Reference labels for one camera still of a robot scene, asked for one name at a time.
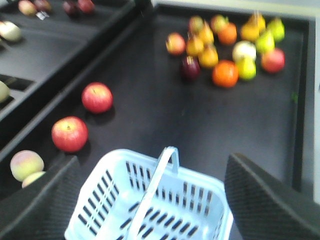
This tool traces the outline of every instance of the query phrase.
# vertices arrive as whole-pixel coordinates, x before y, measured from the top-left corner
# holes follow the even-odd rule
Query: green object
[[[256,63],[249,56],[245,56],[241,60],[237,61],[236,66],[239,71],[239,77],[242,80],[252,80],[257,74]]]
[[[0,103],[3,103],[10,96],[10,89],[0,81]]]

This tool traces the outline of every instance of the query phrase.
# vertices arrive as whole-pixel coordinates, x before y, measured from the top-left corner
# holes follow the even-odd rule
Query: light blue basket
[[[224,184],[179,167],[175,147],[166,147],[158,159],[117,149],[100,159],[82,186],[64,236],[228,240],[232,223]]]

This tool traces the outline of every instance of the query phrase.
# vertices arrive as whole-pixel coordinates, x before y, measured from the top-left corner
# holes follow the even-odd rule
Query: orange
[[[233,61],[221,60],[212,72],[212,81],[222,88],[232,88],[239,79],[239,70]]]
[[[237,40],[237,27],[234,23],[229,22],[222,30],[217,33],[217,35],[221,44],[234,44]]]

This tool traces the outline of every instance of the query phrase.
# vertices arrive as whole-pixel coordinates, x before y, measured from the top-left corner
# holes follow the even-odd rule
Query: red apple
[[[78,7],[84,14],[92,14],[95,4],[91,0],[78,0]]]
[[[88,84],[81,95],[83,106],[94,114],[108,111],[113,105],[110,89],[101,82]]]
[[[76,116],[60,119],[51,130],[54,145],[67,153],[74,153],[82,149],[88,140],[88,135],[86,124]]]
[[[165,46],[170,54],[179,56],[185,51],[186,42],[179,33],[173,32],[169,34]]]
[[[268,73],[274,74],[281,71],[285,67],[286,57],[284,51],[275,48],[261,56],[261,66]]]

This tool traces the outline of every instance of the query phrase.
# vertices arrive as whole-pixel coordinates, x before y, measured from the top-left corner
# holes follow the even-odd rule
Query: plastic fruit
[[[232,45],[237,40],[237,27],[234,23],[229,22],[218,33],[219,42],[223,45]]]
[[[250,41],[239,41],[233,47],[232,59],[234,62],[237,62],[244,57],[249,57],[253,61],[256,60],[256,46]]]
[[[50,13],[52,10],[51,4],[47,0],[34,0],[33,4],[35,5],[35,8],[39,12],[46,12]]]
[[[241,27],[240,36],[242,40],[255,42],[259,35],[259,27],[256,23],[247,22]]]
[[[10,89],[6,84],[0,81],[0,103],[3,103],[10,96]]]
[[[217,34],[220,32],[227,24],[229,23],[229,20],[227,17],[224,17],[220,14],[215,15],[213,18],[211,18],[210,26],[214,34]]]
[[[113,95],[110,89],[101,82],[92,82],[82,91],[83,106],[94,114],[108,111],[113,105]]]
[[[265,31],[256,41],[255,41],[256,51],[260,54],[272,51],[275,49],[275,40],[271,31]]]
[[[198,33],[199,38],[202,40],[203,44],[212,44],[214,42],[214,33],[212,32],[209,24],[204,22],[203,28]]]
[[[212,45],[207,45],[204,51],[199,54],[198,59],[201,67],[213,68],[219,61],[217,49]]]
[[[95,4],[91,0],[78,0],[78,7],[84,14],[93,14]]]
[[[62,4],[64,12],[71,18],[76,18],[80,15],[79,8],[72,0],[65,0]]]
[[[37,11],[36,6],[29,0],[20,0],[18,3],[19,11],[26,16],[35,16]]]
[[[188,29],[192,34],[197,34],[204,27],[204,20],[200,16],[192,16],[189,19]]]
[[[4,21],[0,22],[0,36],[9,42],[18,42],[22,33],[20,28],[13,22]]]
[[[232,88],[239,79],[239,71],[233,61],[221,60],[212,72],[213,83],[222,88]]]
[[[269,22],[267,29],[271,31],[275,42],[280,42],[285,38],[285,26],[280,18],[276,17]]]
[[[169,34],[165,46],[167,51],[174,56],[179,56],[186,50],[186,42],[177,32]]]
[[[252,60],[252,58],[244,57],[237,61],[235,64],[239,71],[239,78],[241,78],[242,80],[252,80],[256,76],[256,63],[254,60]]]
[[[198,60],[192,56],[186,56],[182,59],[180,65],[180,74],[186,81],[194,81],[200,75],[200,66]]]
[[[281,71],[285,64],[286,56],[280,48],[275,48],[261,56],[261,66],[268,73],[274,74]]]
[[[44,167],[42,158],[36,152],[30,150],[17,152],[10,162],[12,175],[20,182],[29,175],[42,171]]]
[[[197,57],[204,50],[203,41],[196,35],[191,36],[186,42],[186,53],[189,56]]]
[[[266,20],[264,16],[262,16],[262,14],[259,12],[255,12],[254,14],[252,14],[248,20],[248,23],[257,25],[259,33],[262,33],[266,30]]]
[[[37,171],[35,173],[30,174],[29,176],[27,176],[23,182],[22,182],[22,188],[25,188],[26,186],[32,184],[35,180],[37,180],[38,178],[40,178],[43,174],[45,174],[45,171]]]
[[[88,135],[85,122],[76,116],[67,116],[58,120],[51,130],[54,145],[67,153],[82,149],[88,140]]]

